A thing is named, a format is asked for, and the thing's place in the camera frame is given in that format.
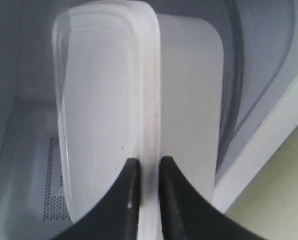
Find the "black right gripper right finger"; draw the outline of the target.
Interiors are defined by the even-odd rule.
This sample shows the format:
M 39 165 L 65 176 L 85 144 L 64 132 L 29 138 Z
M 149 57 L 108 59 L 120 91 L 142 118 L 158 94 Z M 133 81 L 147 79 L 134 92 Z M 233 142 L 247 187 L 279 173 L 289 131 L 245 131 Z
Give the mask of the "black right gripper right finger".
M 159 167 L 159 197 L 166 240 L 246 240 L 248 231 L 212 207 L 188 182 L 172 157 Z

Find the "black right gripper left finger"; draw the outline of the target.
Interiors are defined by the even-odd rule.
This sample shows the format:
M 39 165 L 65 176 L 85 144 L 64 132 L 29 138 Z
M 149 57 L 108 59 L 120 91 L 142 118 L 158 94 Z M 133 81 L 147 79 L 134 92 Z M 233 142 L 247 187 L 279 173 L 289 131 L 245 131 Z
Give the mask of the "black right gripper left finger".
M 141 200 L 141 168 L 129 158 L 97 205 L 55 240 L 135 240 Z

